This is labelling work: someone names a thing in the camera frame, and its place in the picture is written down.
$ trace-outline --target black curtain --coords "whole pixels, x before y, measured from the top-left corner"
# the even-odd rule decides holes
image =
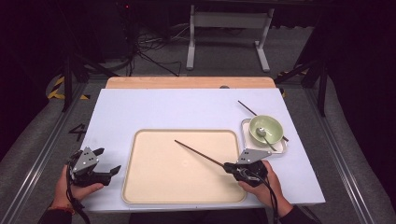
[[[329,74],[347,122],[396,210],[396,16],[393,1],[359,1]]]
[[[3,1],[0,7],[0,160],[48,103],[46,88],[62,55],[35,1]]]

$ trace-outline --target wooden tray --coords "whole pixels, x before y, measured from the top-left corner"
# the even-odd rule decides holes
[[[141,130],[134,137],[122,190],[127,203],[237,203],[246,193],[232,175],[175,140],[224,163],[236,162],[229,130]]]

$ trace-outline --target small bowl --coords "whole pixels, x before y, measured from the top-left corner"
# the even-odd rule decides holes
[[[267,147],[267,142],[264,137],[257,133],[258,128],[264,128],[266,135],[265,138],[272,145],[280,141],[283,137],[282,125],[276,119],[259,115],[250,120],[248,125],[248,132],[253,140],[253,143],[259,147]]]

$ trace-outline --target white stand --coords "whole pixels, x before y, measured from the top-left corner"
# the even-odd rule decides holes
[[[190,16],[190,44],[187,55],[187,70],[194,67],[195,38],[194,30],[197,27],[228,27],[228,28],[250,28],[262,29],[262,38],[255,41],[255,47],[259,55],[262,71],[269,72],[270,67],[264,54],[263,45],[267,37],[271,20],[274,14],[273,9],[268,13],[220,13],[220,12],[195,12],[191,6]]]

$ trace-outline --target hand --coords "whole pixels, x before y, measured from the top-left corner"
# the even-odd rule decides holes
[[[293,206],[285,199],[285,197],[283,197],[282,188],[280,187],[279,179],[277,178],[276,173],[272,169],[271,164],[268,161],[262,161],[262,163],[264,164],[265,168],[267,168],[268,182],[270,184],[271,189],[274,191],[274,194],[277,199],[277,212],[279,213],[280,217],[283,217],[291,211]],[[259,199],[261,203],[264,203],[265,205],[272,207],[270,190],[264,184],[260,184],[256,188],[251,187],[249,184],[243,181],[239,181],[238,184],[245,191],[256,195],[257,199]]]
[[[67,172],[67,166],[65,165],[64,168],[62,169],[61,177],[59,178],[58,183],[56,184],[55,197],[53,199],[51,207],[55,207],[55,206],[70,207],[70,208],[73,207],[66,196],[66,191],[67,191],[66,172]],[[77,200],[81,202],[88,195],[96,192],[99,189],[102,189],[103,184],[96,183],[86,188],[81,188],[72,185],[70,186],[70,188],[72,190],[73,197],[75,197]]]

